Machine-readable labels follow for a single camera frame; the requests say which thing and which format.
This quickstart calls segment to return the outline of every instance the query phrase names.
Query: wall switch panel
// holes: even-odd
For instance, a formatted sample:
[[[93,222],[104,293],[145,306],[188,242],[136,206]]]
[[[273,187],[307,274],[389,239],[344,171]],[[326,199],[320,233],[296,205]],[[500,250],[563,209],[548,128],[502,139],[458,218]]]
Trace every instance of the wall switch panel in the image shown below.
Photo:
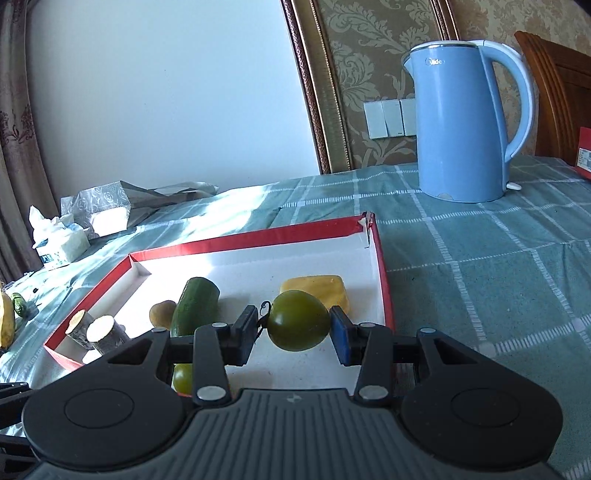
[[[384,118],[389,137],[403,137],[404,126],[402,124],[402,110],[399,100],[382,100]]]
[[[414,98],[400,100],[405,137],[412,137],[417,134],[417,111],[415,110],[415,106]]]
[[[386,128],[382,102],[365,102],[363,110],[365,110],[365,119],[368,123],[369,137],[386,138],[388,129]]]
[[[414,98],[365,102],[363,109],[370,138],[412,137],[417,134]]]

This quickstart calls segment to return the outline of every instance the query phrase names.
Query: green tomato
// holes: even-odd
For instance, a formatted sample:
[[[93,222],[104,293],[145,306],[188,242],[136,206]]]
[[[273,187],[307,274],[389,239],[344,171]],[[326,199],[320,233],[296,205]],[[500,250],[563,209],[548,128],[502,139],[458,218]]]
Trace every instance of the green tomato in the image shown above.
[[[287,290],[273,300],[267,332],[279,348],[289,352],[308,350],[324,340],[329,331],[329,312],[309,293]]]
[[[176,364],[173,373],[173,387],[178,393],[191,394],[193,387],[193,364]]]

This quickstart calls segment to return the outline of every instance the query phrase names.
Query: banana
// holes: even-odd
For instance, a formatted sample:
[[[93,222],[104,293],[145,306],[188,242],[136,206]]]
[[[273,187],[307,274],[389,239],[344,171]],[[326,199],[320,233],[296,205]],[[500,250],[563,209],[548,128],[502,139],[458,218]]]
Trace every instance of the banana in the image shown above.
[[[6,293],[2,292],[0,296],[0,348],[6,349],[14,340],[14,307]]]

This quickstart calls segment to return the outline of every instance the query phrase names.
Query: wooden chair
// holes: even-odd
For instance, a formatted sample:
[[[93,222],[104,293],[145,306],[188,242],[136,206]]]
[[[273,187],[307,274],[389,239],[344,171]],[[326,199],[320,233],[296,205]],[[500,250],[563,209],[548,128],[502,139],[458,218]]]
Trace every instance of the wooden chair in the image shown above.
[[[535,154],[575,165],[579,128],[591,128],[591,57],[531,33],[515,38],[540,90]]]

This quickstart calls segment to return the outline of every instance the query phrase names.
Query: cucumber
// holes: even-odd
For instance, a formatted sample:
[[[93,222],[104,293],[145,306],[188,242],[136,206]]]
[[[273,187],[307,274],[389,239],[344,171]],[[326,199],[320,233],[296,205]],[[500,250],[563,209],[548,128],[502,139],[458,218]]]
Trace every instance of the cucumber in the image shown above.
[[[174,309],[170,336],[193,335],[199,327],[217,322],[219,297],[219,288],[212,281],[203,277],[190,278]]]
[[[12,305],[14,306],[14,312],[20,318],[25,318],[27,316],[27,302],[20,293],[12,294]]]

